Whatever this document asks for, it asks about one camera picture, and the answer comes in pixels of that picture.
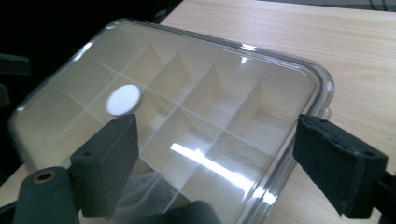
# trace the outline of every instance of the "beige organizer tray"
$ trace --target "beige organizer tray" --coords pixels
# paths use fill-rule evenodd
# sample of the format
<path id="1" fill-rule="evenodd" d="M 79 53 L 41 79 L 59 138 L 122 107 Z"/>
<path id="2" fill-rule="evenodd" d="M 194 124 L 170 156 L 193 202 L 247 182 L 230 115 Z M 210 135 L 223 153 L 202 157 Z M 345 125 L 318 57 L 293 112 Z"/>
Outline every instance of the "beige organizer tray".
<path id="1" fill-rule="evenodd" d="M 201 200 L 222 223 L 265 220 L 295 164 L 298 115 L 321 116 L 332 97 L 331 77 L 308 60 L 115 21 L 15 111 L 11 131 L 30 169 L 68 167 L 114 119 L 106 100 L 126 84 L 142 91 L 134 174 L 163 177 L 163 211 Z"/>

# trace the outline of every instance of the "white round object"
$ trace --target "white round object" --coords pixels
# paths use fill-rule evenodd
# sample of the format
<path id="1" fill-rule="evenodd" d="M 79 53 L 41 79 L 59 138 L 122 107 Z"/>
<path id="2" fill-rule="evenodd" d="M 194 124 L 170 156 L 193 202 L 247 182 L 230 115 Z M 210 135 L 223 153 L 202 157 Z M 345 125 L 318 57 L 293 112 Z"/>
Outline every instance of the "white round object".
<path id="1" fill-rule="evenodd" d="M 121 86 L 107 99 L 107 113 L 113 116 L 121 116 L 135 110 L 139 104 L 142 93 L 136 85 Z"/>

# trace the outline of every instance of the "dark background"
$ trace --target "dark background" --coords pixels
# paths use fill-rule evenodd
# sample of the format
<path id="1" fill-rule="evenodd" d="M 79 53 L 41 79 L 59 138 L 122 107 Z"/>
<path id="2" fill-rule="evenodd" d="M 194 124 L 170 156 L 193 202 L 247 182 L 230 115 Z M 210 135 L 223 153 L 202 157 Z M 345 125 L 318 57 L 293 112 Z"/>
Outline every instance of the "dark background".
<path id="1" fill-rule="evenodd" d="M 121 18 L 160 22 L 180 1 L 0 0 L 0 54 L 27 57 L 32 69 L 30 76 L 0 74 L 11 101 L 0 108 L 0 185 L 21 165 L 7 122 L 26 95 L 107 24 Z"/>

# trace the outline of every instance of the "clear plastic lid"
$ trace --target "clear plastic lid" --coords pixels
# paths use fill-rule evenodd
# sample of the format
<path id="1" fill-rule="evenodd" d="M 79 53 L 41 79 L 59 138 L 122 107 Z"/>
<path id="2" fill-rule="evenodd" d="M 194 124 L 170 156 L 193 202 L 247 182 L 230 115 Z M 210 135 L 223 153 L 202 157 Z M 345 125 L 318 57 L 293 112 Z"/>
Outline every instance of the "clear plastic lid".
<path id="1" fill-rule="evenodd" d="M 10 129 L 24 162 L 32 171 L 70 166 L 70 155 L 115 118 L 106 104 L 126 85 L 140 93 L 129 111 L 140 158 L 103 222 L 195 201 L 221 223 L 263 222 L 295 165 L 297 117 L 322 116 L 333 92 L 328 72 L 306 59 L 119 20 L 15 111 Z"/>

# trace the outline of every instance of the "wooden table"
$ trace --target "wooden table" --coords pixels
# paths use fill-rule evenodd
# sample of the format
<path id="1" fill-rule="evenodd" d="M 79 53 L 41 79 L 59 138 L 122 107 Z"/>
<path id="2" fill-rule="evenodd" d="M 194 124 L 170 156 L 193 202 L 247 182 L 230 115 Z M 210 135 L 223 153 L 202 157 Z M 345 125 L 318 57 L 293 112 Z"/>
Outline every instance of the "wooden table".
<path id="1" fill-rule="evenodd" d="M 331 121 L 389 156 L 396 172 L 396 13 L 252 0 L 185 0 L 163 25 L 302 56 L 335 82 Z M 339 217 L 297 166 L 268 223 L 377 223 Z"/>

